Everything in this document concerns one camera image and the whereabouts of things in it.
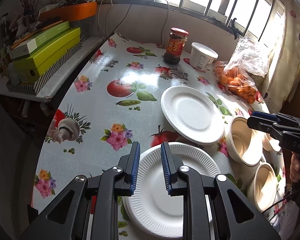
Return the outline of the person's right hand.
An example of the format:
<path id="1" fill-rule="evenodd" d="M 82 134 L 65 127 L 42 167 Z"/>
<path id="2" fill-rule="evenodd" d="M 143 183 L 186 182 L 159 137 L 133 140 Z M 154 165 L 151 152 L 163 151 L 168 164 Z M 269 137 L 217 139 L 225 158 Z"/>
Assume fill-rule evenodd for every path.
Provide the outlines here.
<path id="1" fill-rule="evenodd" d="M 297 183 L 300 180 L 300 158 L 295 152 L 292 152 L 289 177 L 293 183 Z"/>

